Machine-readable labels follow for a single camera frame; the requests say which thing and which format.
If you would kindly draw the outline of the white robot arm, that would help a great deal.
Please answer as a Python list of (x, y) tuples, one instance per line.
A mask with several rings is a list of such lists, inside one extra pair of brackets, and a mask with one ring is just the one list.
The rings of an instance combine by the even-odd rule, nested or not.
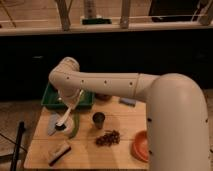
[(177, 73), (87, 73), (72, 57), (48, 76), (66, 106), (82, 90), (146, 104), (149, 171), (211, 171), (208, 109), (199, 85)]

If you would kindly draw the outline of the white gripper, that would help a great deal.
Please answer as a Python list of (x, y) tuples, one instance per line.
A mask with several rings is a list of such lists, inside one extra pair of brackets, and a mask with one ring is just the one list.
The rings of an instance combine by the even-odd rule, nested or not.
[(80, 89), (77, 89), (74, 93), (71, 95), (65, 95), (64, 93), (58, 92), (59, 97), (61, 98), (62, 102), (71, 109), (75, 109), (80, 101), (81, 95), (83, 94), (83, 91)]

